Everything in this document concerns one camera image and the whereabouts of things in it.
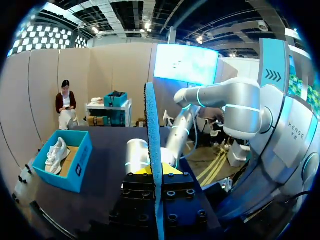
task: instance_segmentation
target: chevron arrow logo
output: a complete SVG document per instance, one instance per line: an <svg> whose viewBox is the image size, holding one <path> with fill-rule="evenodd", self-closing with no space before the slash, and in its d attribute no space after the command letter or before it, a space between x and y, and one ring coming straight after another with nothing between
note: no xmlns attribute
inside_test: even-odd
<svg viewBox="0 0 320 240"><path fill-rule="evenodd" d="M272 71L270 69L266 69L267 75L265 76L266 79L271 81L276 81L277 83L282 79L279 72Z"/></svg>

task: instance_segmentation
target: white shelf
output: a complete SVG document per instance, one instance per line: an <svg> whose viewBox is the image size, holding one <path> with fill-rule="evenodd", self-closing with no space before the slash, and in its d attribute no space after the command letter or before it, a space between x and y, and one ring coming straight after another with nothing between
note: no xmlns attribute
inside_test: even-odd
<svg viewBox="0 0 320 240"><path fill-rule="evenodd" d="M98 104L96 102L91 102L86 105L87 109L94 109L94 110L118 110L118 111L125 111L129 105L132 104L132 100L127 100L121 107L114 107L114 106L105 106L104 104Z"/></svg>
<svg viewBox="0 0 320 240"><path fill-rule="evenodd" d="M127 100L121 107L105 106L104 104L98 104L91 102L85 104L85 115L88 119L90 116L90 110L114 110L114 111L125 111L125 126L131 127L131 115L132 115L132 99Z"/></svg>

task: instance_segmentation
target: ceiling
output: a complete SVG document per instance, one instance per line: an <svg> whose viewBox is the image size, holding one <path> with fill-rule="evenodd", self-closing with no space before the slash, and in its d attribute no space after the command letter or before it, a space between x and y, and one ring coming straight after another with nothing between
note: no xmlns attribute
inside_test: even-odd
<svg viewBox="0 0 320 240"><path fill-rule="evenodd" d="M121 38L152 38L166 41L176 28L178 43L190 42L219 51L224 56L257 58L259 39L285 40L289 24L265 0L56 0L45 7L36 22L64 25L83 37L118 35ZM141 33L151 20L152 32ZM258 28L264 21L267 31Z"/></svg>

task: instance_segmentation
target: white pants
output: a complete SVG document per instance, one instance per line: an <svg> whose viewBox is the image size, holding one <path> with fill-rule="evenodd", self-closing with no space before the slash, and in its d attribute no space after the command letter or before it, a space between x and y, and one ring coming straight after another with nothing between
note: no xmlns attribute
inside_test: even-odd
<svg viewBox="0 0 320 240"><path fill-rule="evenodd" d="M68 130L73 125L78 125L76 111L74 109L62 110L59 116L59 129Z"/></svg>

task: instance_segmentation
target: black hair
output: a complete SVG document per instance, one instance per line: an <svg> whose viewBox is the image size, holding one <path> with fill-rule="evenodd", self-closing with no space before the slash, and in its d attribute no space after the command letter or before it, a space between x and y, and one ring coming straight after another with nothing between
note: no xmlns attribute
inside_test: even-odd
<svg viewBox="0 0 320 240"><path fill-rule="evenodd" d="M64 81L62 82L61 88L64 88L64 87L66 87L66 86L69 86L69 87L70 87L70 82L69 82L69 80L64 80Z"/></svg>

